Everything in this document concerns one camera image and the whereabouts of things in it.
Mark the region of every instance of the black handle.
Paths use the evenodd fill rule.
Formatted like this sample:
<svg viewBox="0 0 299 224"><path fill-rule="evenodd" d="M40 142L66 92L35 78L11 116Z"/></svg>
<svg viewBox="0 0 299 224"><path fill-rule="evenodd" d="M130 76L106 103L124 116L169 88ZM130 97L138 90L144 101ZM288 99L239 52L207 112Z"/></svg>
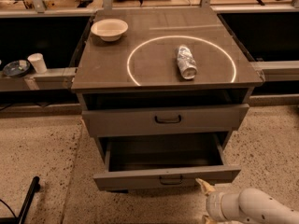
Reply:
<svg viewBox="0 0 299 224"><path fill-rule="evenodd" d="M168 124L168 123L180 123L181 122L181 115L178 115L175 118L170 119L159 119L157 116L155 116L156 123L162 123L162 124Z"/></svg>
<svg viewBox="0 0 299 224"><path fill-rule="evenodd" d="M180 175L178 180L170 178L163 179L161 176L159 176L159 181L162 185L180 185L183 182L183 176Z"/></svg>

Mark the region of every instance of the silver can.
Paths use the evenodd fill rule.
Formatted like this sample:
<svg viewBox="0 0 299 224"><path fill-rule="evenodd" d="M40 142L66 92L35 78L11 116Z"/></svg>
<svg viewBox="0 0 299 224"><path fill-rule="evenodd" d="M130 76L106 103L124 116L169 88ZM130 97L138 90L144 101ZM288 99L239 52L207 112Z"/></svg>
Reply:
<svg viewBox="0 0 299 224"><path fill-rule="evenodd" d="M177 64L184 79L193 79L197 74L196 61L186 45L176 48Z"/></svg>

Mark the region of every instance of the white cup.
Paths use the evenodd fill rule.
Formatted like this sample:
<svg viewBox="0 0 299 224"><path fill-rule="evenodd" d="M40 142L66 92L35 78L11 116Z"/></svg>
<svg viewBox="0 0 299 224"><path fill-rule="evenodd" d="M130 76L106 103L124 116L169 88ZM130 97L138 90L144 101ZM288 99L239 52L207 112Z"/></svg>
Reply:
<svg viewBox="0 0 299 224"><path fill-rule="evenodd" d="M45 73L47 71L47 66L42 54L32 54L28 57L28 61L31 63L37 73Z"/></svg>

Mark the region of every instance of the open drawer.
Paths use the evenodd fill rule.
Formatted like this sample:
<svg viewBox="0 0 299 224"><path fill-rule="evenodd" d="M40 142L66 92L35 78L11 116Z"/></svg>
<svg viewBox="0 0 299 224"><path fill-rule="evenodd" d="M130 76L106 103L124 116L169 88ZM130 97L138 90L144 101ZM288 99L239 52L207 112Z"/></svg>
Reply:
<svg viewBox="0 0 299 224"><path fill-rule="evenodd" d="M249 105L83 111L90 136L206 133L237 130Z"/></svg>
<svg viewBox="0 0 299 224"><path fill-rule="evenodd" d="M194 186L195 178L230 183L240 172L228 166L214 133L100 138L106 171L93 178L100 190Z"/></svg>

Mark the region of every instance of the floor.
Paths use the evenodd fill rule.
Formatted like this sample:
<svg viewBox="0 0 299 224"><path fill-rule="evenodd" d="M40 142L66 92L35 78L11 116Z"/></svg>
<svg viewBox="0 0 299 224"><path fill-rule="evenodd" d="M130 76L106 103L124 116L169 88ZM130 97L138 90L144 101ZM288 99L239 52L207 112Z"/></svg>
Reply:
<svg viewBox="0 0 299 224"><path fill-rule="evenodd" d="M298 105L298 97L290 104L252 100L225 149L227 162L242 171L217 190L254 187L299 209ZM206 214L199 187L99 191L93 175L104 166L78 105L13 105L0 111L0 127L0 199L18 214L32 178L40 177L25 223L195 224ZM0 217L11 217L1 203Z"/></svg>

